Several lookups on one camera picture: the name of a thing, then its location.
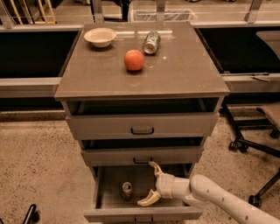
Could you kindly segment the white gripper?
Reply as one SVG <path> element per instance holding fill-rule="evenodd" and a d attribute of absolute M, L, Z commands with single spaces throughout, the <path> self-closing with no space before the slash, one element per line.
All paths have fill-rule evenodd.
<path fill-rule="evenodd" d="M 163 173 L 160 166 L 154 161 L 150 161 L 149 165 L 154 168 L 154 175 L 157 177 L 157 190 L 150 189 L 147 197 L 137 202 L 139 206 L 148 207 L 156 203 L 161 197 L 164 199 L 183 199 L 191 193 L 188 178 L 178 178 Z"/>

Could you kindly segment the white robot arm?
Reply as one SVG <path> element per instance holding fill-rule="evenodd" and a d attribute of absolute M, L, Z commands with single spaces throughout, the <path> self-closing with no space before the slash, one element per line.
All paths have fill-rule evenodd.
<path fill-rule="evenodd" d="M 191 178 L 179 178 L 164 173 L 154 161 L 150 161 L 149 165 L 154 168 L 156 190 L 150 189 L 148 196 L 137 202 L 141 207 L 148 207 L 161 198 L 179 199 L 199 209 L 204 209 L 211 202 L 239 224 L 280 224 L 276 217 L 239 199 L 206 176 L 196 174 Z"/>

